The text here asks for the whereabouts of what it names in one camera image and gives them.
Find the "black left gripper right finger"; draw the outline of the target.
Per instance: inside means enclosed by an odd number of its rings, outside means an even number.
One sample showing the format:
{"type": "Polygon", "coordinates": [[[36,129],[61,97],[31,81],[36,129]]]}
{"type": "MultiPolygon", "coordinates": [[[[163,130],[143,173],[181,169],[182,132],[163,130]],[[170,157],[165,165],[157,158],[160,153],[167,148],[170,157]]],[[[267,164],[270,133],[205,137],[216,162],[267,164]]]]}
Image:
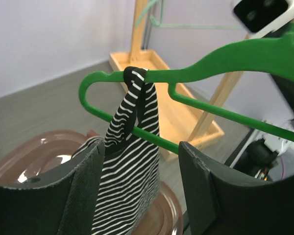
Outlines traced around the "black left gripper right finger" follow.
{"type": "Polygon", "coordinates": [[[256,179],[207,157],[188,142],[178,159],[194,235],[294,235],[294,175],[256,179]]]}

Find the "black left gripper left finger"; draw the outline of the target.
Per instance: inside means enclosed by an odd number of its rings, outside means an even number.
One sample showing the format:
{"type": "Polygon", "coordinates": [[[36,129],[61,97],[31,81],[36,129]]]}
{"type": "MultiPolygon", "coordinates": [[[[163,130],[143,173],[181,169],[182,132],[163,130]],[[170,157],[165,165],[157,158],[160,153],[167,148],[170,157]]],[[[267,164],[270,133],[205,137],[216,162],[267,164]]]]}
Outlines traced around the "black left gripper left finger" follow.
{"type": "Polygon", "coordinates": [[[96,139],[64,164],[0,186],[0,235],[89,235],[104,144],[96,139]]]}

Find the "black white striped top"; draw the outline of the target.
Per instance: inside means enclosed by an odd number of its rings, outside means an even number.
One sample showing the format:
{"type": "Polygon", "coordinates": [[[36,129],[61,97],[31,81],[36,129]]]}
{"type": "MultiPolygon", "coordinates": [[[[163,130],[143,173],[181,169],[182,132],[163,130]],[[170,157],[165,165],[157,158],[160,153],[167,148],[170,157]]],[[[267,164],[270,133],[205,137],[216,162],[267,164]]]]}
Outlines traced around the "black white striped top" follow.
{"type": "Polygon", "coordinates": [[[156,88],[146,83],[146,69],[127,67],[128,91],[104,138],[91,137],[74,153],[80,157],[99,141],[105,156],[92,223],[94,235],[129,235],[139,225],[160,188],[159,148],[132,134],[139,127],[159,135],[156,88]]]}

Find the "bright green clothes hanger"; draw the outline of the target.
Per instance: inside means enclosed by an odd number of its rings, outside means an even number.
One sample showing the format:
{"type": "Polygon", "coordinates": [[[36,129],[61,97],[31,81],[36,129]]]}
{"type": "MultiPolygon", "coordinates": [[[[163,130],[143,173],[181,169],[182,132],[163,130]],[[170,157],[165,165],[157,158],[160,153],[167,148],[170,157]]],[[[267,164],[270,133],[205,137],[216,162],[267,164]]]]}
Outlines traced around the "bright green clothes hanger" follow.
{"type": "MultiPolygon", "coordinates": [[[[154,85],[167,83],[169,96],[174,101],[294,142],[293,131],[180,95],[175,90],[178,83],[200,81],[234,71],[265,72],[294,83],[294,23],[291,23],[289,30],[279,38],[249,39],[231,43],[214,50],[195,64],[183,69],[146,70],[145,82],[154,85]]],[[[114,115],[92,107],[86,100],[86,92],[97,82],[124,82],[123,71],[114,71],[111,74],[93,72],[82,80],[79,87],[78,95],[82,106],[89,113],[109,124],[114,115]]],[[[139,127],[134,127],[132,134],[171,152],[178,151],[176,143],[160,137],[160,134],[154,135],[139,127]]]]}

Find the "mint green clothes hanger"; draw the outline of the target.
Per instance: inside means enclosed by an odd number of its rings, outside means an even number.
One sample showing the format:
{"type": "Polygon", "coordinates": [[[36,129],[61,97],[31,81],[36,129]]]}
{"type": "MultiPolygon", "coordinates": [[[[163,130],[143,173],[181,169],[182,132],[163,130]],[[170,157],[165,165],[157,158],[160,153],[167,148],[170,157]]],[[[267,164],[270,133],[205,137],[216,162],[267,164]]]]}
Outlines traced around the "mint green clothes hanger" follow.
{"type": "MultiPolygon", "coordinates": [[[[147,5],[144,7],[137,20],[134,20],[134,25],[137,27],[145,14],[157,3],[159,0],[150,0],[147,5]]],[[[164,16],[164,5],[165,1],[161,0],[160,7],[160,18],[157,20],[152,14],[149,16],[149,21],[154,27],[157,28],[171,28],[171,29],[213,29],[213,30],[239,30],[242,29],[242,26],[238,25],[208,25],[208,24],[174,24],[174,23],[163,23],[164,16]]]]}

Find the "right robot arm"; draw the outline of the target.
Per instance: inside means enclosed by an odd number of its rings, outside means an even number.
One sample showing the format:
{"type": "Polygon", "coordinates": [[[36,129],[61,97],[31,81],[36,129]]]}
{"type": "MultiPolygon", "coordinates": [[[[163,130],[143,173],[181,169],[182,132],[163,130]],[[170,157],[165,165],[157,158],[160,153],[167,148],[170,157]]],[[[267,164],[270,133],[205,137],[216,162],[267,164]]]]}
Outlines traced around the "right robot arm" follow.
{"type": "Polygon", "coordinates": [[[294,175],[294,142],[251,129],[236,149],[230,167],[264,181],[294,175]]]}

